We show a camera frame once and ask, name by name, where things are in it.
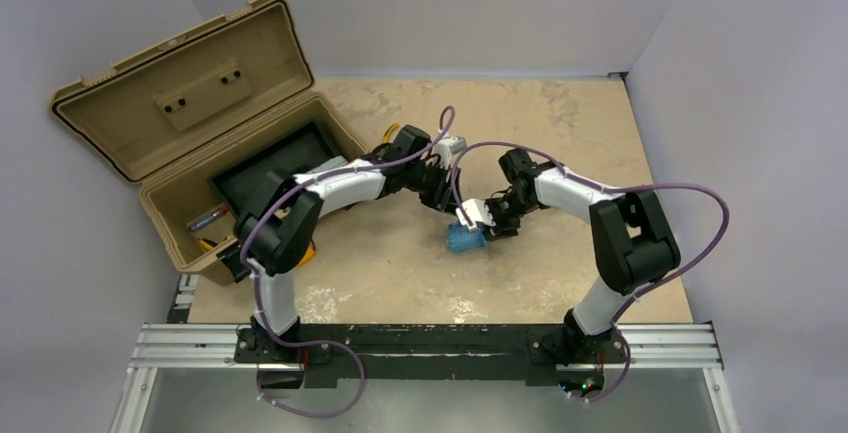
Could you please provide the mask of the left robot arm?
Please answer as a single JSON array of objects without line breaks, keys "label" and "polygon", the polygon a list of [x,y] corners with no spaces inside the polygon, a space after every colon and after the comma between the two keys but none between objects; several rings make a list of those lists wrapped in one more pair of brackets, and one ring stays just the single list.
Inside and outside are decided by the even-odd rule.
[{"label": "left robot arm", "polygon": [[319,220],[400,190],[417,193],[431,209],[452,211],[456,204],[448,197],[448,182],[454,158],[466,145],[446,130],[431,137],[406,125],[391,140],[339,166],[269,172],[234,228],[254,290],[249,346],[282,362],[324,346],[301,338],[293,286],[293,272],[312,246]]}]

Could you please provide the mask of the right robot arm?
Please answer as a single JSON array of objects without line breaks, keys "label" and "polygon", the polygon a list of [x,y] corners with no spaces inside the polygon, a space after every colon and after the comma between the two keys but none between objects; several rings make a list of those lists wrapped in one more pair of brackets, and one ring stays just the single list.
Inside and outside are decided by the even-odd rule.
[{"label": "right robot arm", "polygon": [[539,348],[563,365],[597,356],[627,297],[680,265],[658,196],[608,193],[587,179],[566,177],[552,162],[537,163],[518,148],[498,163],[509,186],[501,197],[484,202],[491,217],[483,226],[485,239],[516,236],[522,218],[541,209],[559,209],[589,225],[598,278],[566,313],[560,331],[542,338]]}]

